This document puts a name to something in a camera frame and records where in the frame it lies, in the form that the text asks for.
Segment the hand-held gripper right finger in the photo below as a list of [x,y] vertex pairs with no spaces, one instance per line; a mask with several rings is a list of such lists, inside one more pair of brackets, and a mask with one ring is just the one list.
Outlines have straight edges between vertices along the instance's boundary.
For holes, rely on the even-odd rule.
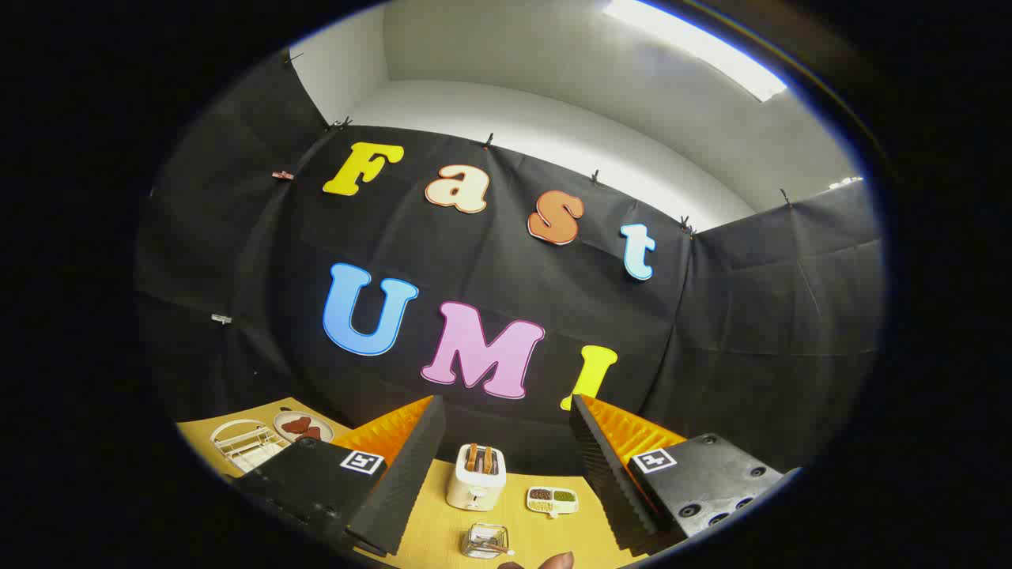
[[676,435],[617,406],[575,394],[568,424],[586,480],[621,550],[658,554],[704,539],[791,483],[715,433]]

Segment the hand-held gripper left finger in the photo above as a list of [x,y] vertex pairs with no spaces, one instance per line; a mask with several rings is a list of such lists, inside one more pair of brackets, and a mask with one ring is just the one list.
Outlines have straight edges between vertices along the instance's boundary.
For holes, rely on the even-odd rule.
[[444,400],[428,396],[332,442],[298,439],[234,487],[330,548],[384,557],[398,553],[445,429]]

